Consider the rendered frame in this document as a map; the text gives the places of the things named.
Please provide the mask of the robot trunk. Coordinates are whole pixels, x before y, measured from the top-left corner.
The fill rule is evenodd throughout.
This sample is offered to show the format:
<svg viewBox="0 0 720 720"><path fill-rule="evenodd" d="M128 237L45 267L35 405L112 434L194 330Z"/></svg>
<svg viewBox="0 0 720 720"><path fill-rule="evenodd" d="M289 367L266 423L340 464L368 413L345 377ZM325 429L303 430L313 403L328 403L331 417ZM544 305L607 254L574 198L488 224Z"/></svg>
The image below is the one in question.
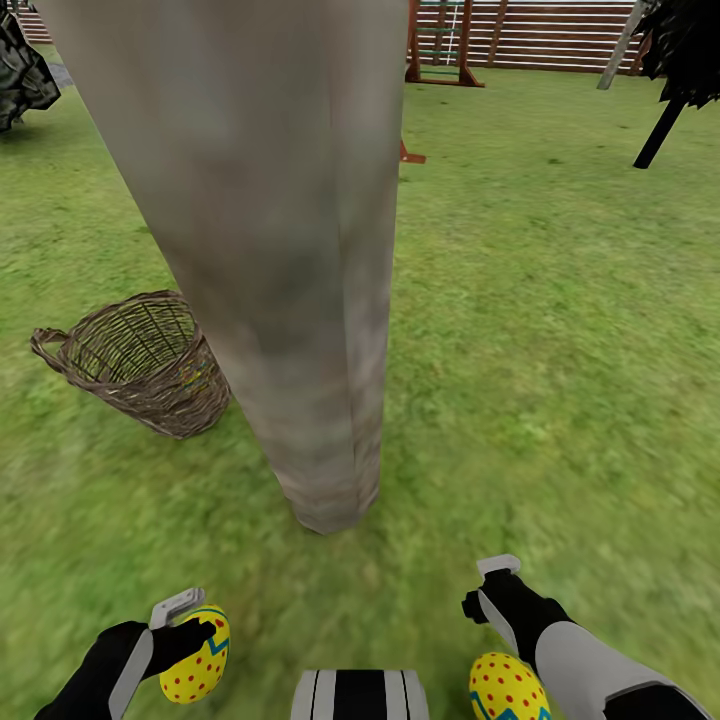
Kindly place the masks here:
<svg viewBox="0 0 720 720"><path fill-rule="evenodd" d="M306 670L290 720L430 720L416 671Z"/></svg>

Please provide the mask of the wicker basket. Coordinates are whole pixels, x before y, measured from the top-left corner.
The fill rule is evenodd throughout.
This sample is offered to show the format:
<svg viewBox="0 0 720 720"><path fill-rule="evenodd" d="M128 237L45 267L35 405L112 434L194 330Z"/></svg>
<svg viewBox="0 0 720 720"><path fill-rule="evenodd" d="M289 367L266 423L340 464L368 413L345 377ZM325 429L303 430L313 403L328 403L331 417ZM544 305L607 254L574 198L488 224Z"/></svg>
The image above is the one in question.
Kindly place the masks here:
<svg viewBox="0 0 720 720"><path fill-rule="evenodd" d="M191 321L190 335L182 320ZM42 348L48 342L65 342L56 358ZM33 354L68 384L155 435L182 439L203 432L234 394L182 291L142 292L105 305L68 334L36 328L30 343ZM137 362L140 352L144 356Z"/></svg>

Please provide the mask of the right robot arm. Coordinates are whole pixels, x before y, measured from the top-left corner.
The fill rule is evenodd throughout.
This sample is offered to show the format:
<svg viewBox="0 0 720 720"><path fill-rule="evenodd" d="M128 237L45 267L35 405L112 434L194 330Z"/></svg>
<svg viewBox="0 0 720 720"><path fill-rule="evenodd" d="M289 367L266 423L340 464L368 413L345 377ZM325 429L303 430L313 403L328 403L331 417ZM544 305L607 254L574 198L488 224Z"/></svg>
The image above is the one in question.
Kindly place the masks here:
<svg viewBox="0 0 720 720"><path fill-rule="evenodd" d="M557 600L511 575L520 570L518 557L476 564L483 586L466 594L464 614L492 623L567 720L712 720L674 681L609 647L573 623Z"/></svg>

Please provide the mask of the easter egg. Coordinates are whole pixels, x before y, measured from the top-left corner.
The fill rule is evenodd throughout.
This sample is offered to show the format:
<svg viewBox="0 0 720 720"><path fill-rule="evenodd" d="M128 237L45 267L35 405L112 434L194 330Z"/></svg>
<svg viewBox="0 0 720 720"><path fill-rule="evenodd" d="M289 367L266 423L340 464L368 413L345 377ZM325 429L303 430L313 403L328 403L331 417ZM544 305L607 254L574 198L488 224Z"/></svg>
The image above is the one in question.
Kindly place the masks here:
<svg viewBox="0 0 720 720"><path fill-rule="evenodd" d="M225 612L216 605L197 607L183 622L199 618L199 623L211 622L216 634L199 652L174 664L160 673L163 693L175 703L191 704L206 697L220 681L230 653L230 627Z"/></svg>
<svg viewBox="0 0 720 720"><path fill-rule="evenodd" d="M504 653L485 653L475 661L469 694L477 720L551 720L538 676Z"/></svg>

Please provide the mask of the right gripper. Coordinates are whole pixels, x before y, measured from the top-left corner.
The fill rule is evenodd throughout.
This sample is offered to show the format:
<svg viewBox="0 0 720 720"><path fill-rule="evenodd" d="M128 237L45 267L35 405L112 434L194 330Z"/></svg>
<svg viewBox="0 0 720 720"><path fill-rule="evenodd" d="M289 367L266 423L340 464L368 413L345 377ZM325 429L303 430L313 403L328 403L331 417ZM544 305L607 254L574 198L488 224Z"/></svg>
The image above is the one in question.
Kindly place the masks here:
<svg viewBox="0 0 720 720"><path fill-rule="evenodd" d="M466 596L467 600L462 602L462 606L464 614L467 616L467 619L473 617L476 624L489 622L489 620L485 617L485 614L482 611L482 607L480 606L478 590L468 592Z"/></svg>

